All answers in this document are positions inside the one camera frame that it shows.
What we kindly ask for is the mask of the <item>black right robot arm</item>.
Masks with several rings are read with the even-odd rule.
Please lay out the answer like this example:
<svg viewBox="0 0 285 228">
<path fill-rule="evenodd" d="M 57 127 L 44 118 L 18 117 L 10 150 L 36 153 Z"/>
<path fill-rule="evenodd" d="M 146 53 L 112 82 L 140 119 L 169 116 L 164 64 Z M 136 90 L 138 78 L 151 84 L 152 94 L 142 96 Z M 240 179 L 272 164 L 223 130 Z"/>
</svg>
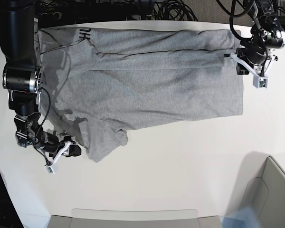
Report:
<svg viewBox="0 0 285 228">
<path fill-rule="evenodd" d="M 0 0 L 0 48 L 6 58 L 2 86 L 8 91 L 9 108 L 16 116 L 16 140 L 19 146 L 33 146 L 40 154 L 53 159 L 58 155 L 77 157 L 81 148 L 65 136 L 43 130 L 40 118 L 42 66 L 35 48 L 35 1 Z"/>
</svg>

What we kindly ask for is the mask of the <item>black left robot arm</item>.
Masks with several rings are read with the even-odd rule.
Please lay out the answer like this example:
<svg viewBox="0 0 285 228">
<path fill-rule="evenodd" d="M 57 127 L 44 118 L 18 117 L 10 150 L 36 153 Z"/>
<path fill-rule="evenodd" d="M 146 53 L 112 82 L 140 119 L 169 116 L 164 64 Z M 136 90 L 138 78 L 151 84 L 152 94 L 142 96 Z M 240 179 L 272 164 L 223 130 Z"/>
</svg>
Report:
<svg viewBox="0 0 285 228">
<path fill-rule="evenodd" d="M 252 73 L 264 77 L 270 63 L 277 60 L 272 52 L 285 46 L 285 30 L 279 22 L 271 0 L 244 0 L 244 11 L 239 14 L 235 13 L 236 4 L 237 0 L 231 3 L 229 25 L 241 45 L 236 50 L 236 57 L 239 59 L 237 73 Z M 248 15 L 254 22 L 250 38 L 240 36 L 234 29 L 234 19 L 244 15 Z"/>
</svg>

